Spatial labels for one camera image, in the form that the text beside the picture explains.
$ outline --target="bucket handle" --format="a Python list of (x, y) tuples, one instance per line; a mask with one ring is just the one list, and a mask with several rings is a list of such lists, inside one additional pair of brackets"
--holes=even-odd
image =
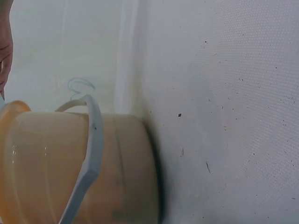
[(86, 157), (80, 169), (76, 184), (70, 199), (65, 207), (59, 224), (73, 222), (77, 211), (82, 203), (85, 193), (92, 183), (98, 178), (102, 163), (104, 147), (103, 121), (98, 103), (91, 95), (85, 95), (81, 99), (71, 100), (56, 112), (64, 112), (75, 106), (87, 106), (89, 113), (89, 130)]

